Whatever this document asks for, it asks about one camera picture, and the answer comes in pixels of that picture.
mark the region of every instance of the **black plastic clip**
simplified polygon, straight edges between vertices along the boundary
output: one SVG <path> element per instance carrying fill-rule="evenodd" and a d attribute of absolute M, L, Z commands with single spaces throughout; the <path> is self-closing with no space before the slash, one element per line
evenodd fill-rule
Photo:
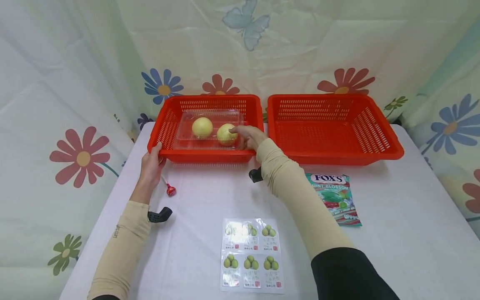
<path fill-rule="evenodd" d="M 164 207 L 158 214 L 154 212 L 148 212 L 148 220 L 152 223 L 162 223 L 167 221 L 172 213 L 173 212 L 171 209 Z"/>
<path fill-rule="evenodd" d="M 248 172 L 248 177 L 253 181 L 253 183 L 262 181 L 262 167 L 259 167 L 258 169 L 253 169 L 250 172 Z"/>

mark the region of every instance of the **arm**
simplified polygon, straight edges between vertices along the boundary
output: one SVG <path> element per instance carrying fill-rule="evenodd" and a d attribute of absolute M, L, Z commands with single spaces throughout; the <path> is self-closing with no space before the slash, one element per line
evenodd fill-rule
<path fill-rule="evenodd" d="M 142 170 L 130 200 L 108 242 L 94 275 L 88 300 L 126 300 L 130 283 L 150 235 L 150 198 L 165 160 L 159 164 L 159 143 L 142 158 Z"/>
<path fill-rule="evenodd" d="M 303 169 L 260 130 L 238 126 L 232 131 L 244 136 L 247 147 L 257 152 L 263 179 L 292 215 L 311 260 L 319 298 L 397 300 L 365 254 L 341 230 Z"/>

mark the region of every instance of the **fabric backdrop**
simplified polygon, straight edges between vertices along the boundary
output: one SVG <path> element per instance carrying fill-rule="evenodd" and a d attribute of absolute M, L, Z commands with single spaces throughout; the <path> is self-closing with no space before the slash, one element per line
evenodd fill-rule
<path fill-rule="evenodd" d="M 166 98 L 250 93 L 265 109 L 272 94 L 361 93 L 394 120 L 479 12 L 475 0 L 2 1 L 3 297 L 58 297 Z"/>
<path fill-rule="evenodd" d="M 402 114 L 407 132 L 480 237 L 480 21 Z"/>

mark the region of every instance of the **hand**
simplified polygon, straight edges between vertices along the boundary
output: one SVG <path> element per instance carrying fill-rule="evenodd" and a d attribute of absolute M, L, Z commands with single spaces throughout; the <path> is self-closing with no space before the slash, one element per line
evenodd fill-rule
<path fill-rule="evenodd" d="M 140 171 L 138 184 L 141 184 L 144 188 L 151 191 L 158 185 L 162 169 L 167 161 L 163 157 L 161 157 L 160 160 L 158 159 L 158 152 L 161 149 L 162 143 L 158 142 L 158 144 L 152 148 L 151 153 L 147 152 L 142 157 L 142 169 Z"/>
<path fill-rule="evenodd" d="M 238 133 L 241 135 L 247 141 L 247 149 L 254 150 L 255 152 L 258 146 L 268 138 L 263 131 L 253 126 L 240 125 L 229 131 L 230 133 Z"/>

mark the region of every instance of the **black sleeve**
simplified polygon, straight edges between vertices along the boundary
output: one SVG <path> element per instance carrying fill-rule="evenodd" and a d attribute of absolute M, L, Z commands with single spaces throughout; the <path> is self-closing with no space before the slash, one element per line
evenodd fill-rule
<path fill-rule="evenodd" d="M 318 299 L 398 300 L 362 251 L 333 248 L 312 260 Z"/>
<path fill-rule="evenodd" d="M 102 296 L 95 297 L 93 300 L 120 300 L 120 299 L 112 295 L 102 295 Z"/>

